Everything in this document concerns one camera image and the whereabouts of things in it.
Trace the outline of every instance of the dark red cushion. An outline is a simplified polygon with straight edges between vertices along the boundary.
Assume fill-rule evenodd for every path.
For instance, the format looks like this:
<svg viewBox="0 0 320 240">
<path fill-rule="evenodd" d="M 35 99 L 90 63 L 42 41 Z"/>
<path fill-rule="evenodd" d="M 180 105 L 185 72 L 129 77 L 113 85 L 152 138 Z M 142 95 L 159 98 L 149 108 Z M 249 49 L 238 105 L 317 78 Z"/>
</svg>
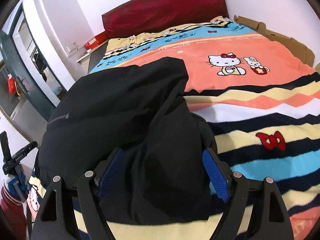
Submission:
<svg viewBox="0 0 320 240">
<path fill-rule="evenodd" d="M 108 38 L 158 33 L 167 28 L 228 17 L 225 0 L 131 0 L 102 15 Z"/>
</svg>

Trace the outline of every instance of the silver rivet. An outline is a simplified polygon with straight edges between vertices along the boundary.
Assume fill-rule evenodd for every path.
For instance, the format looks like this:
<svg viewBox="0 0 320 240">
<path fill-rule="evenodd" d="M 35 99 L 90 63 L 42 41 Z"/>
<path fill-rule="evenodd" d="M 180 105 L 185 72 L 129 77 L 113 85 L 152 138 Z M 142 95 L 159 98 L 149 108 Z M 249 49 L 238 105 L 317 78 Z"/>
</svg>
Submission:
<svg viewBox="0 0 320 240">
<path fill-rule="evenodd" d="M 54 176 L 53 177 L 53 182 L 58 182 L 61 179 L 60 176 Z"/>
<path fill-rule="evenodd" d="M 87 171 L 85 174 L 84 174 L 87 178 L 90 178 L 93 176 L 93 171 Z"/>
<path fill-rule="evenodd" d="M 239 172 L 239 171 L 235 171 L 235 172 L 233 173 L 233 176 L 235 176 L 236 178 L 241 178 L 241 177 L 242 177 L 242 174 L 241 174 L 241 172 Z"/>
<path fill-rule="evenodd" d="M 268 182 L 268 183 L 273 183 L 273 178 L 266 177 L 266 182 Z"/>
</svg>

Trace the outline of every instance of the hello kitty's red bow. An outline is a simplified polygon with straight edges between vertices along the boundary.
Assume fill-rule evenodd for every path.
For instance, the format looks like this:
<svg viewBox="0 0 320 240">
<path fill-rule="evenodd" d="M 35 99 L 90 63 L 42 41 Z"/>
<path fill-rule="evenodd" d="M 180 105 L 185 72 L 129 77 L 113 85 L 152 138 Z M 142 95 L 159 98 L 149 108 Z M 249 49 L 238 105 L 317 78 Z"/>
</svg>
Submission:
<svg viewBox="0 0 320 240">
<path fill-rule="evenodd" d="M 235 54 L 228 55 L 228 54 L 222 53 L 222 54 L 221 54 L 221 57 L 230 57 L 230 58 L 235 58 L 235 57 L 236 57 L 236 55 L 235 55 Z"/>
<path fill-rule="evenodd" d="M 267 135 L 265 133 L 258 132 L 256 136 L 261 140 L 262 145 L 268 150 L 272 150 L 274 147 L 283 151 L 285 150 L 285 141 L 283 135 L 279 131 L 276 131 L 274 135 Z"/>
</svg>

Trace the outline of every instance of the hello kitty blanket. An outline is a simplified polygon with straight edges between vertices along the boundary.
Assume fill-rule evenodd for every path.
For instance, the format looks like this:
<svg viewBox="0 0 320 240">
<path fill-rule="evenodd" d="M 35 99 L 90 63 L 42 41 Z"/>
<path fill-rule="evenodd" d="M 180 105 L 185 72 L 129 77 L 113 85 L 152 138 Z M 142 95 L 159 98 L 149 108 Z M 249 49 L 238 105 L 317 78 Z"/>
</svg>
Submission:
<svg viewBox="0 0 320 240">
<path fill-rule="evenodd" d="M 280 43 L 222 17 L 112 39 L 91 73 L 162 57 L 184 60 L 189 75 L 185 100 L 209 123 L 220 160 L 250 179 L 272 177 L 295 239 L 304 239 L 320 215 L 320 75 Z M 212 185 L 211 191 L 208 221 L 155 227 L 109 223 L 110 228 L 118 240 L 207 240 L 224 209 Z M 239 238 L 251 210 L 248 205 Z M 78 211 L 76 217 L 85 233 Z"/>
</svg>

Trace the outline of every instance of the blue glove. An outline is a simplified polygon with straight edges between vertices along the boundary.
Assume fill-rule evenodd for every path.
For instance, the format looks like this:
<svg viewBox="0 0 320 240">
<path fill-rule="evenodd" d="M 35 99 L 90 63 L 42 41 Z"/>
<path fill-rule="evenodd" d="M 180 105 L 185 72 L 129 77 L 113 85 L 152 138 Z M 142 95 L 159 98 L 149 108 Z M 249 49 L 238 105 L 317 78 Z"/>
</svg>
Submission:
<svg viewBox="0 0 320 240">
<path fill-rule="evenodd" d="M 16 172 L 18 175 L 9 174 L 5 178 L 4 186 L 17 198 L 20 198 L 22 202 L 27 199 L 30 191 L 30 185 L 26 181 L 26 175 L 23 172 L 23 167 L 19 164 L 16 166 Z"/>
</svg>

